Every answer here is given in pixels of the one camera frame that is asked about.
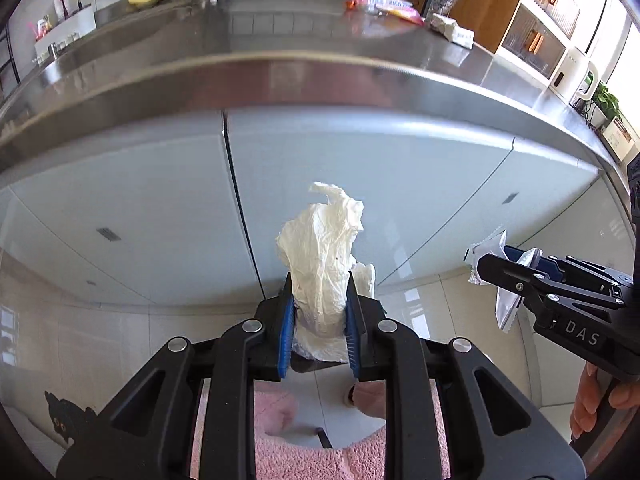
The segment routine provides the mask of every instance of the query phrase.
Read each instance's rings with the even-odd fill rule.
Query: white tissue paper
[[[485,254],[495,254],[501,258],[507,259],[507,255],[504,253],[504,246],[507,241],[507,231],[500,229],[495,230],[491,235],[485,238],[478,244],[473,244],[469,247],[465,255],[465,261],[471,265],[471,276],[469,277],[469,283],[475,285],[491,285],[491,283],[484,281],[478,274],[478,260]],[[527,267],[536,267],[542,251],[540,249],[530,249],[522,254],[518,259],[518,263]],[[498,293],[495,298],[495,319],[498,322],[498,328],[504,333],[509,332],[513,320],[515,319],[518,305],[522,296],[515,294],[504,288],[498,288]]]
[[[349,361],[344,338],[349,271],[356,290],[373,297],[373,265],[359,264],[351,245],[363,230],[364,205],[341,188],[314,182],[309,191],[327,196],[284,224],[276,238],[278,256],[291,272],[296,304],[294,350],[320,361]]]

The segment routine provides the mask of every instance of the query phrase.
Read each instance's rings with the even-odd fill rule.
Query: finger
[[[587,362],[587,364],[585,365],[585,368],[587,370],[587,375],[592,376],[594,373],[596,373],[598,371],[598,367],[594,364],[591,364],[589,362]]]
[[[569,427],[571,428],[571,434],[574,438],[580,438],[582,434],[582,428],[575,421],[574,412],[571,412],[571,416],[569,417]]]
[[[640,384],[619,384],[610,394],[609,404],[618,410],[640,406]]]
[[[587,412],[595,413],[603,395],[604,393],[596,380],[596,374],[590,376],[588,367],[585,366],[580,377],[576,399],[582,402]]]
[[[574,417],[578,426],[587,433],[596,425],[596,415],[589,413],[581,402],[576,402],[574,405]]]

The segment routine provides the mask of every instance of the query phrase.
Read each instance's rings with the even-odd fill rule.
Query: food package
[[[348,0],[347,8],[361,9],[375,14],[384,12],[416,25],[424,24],[424,18],[420,12],[407,0]]]
[[[341,188],[315,182],[310,191],[327,196],[284,224],[276,238],[278,256],[289,268],[296,306],[293,349],[306,358],[348,362],[344,338],[349,272],[356,290],[373,295],[373,265],[358,264],[351,246],[363,230],[364,205]]]
[[[462,28],[453,18],[434,14],[431,17],[431,27],[441,33],[451,43],[458,44],[465,48],[473,48],[474,32],[468,28]]]
[[[497,229],[491,233],[482,242],[473,244],[468,248],[464,260],[471,265],[471,276],[469,277],[469,283],[475,285],[491,285],[491,283],[484,281],[478,274],[478,261],[486,254],[494,254],[507,260],[507,255],[504,253],[504,246],[507,241],[507,231]],[[527,267],[535,268],[540,261],[542,251],[540,249],[533,248],[526,251],[518,259],[518,263]],[[495,319],[498,322],[498,328],[507,333],[511,329],[513,320],[520,304],[521,296],[498,287],[498,293],[495,298]]]

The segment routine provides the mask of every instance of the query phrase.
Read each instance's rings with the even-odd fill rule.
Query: potted plant
[[[609,91],[602,81],[598,84],[596,93],[593,95],[591,101],[595,106],[592,107],[593,113],[590,114],[589,122],[594,128],[598,129],[606,126],[614,118],[620,117],[620,103],[618,102],[618,98]]]

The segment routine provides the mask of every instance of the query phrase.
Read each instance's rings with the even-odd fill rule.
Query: bottle
[[[63,22],[69,17],[69,11],[66,8],[68,3],[69,0],[53,0],[53,7],[54,9],[56,9],[59,23]]]

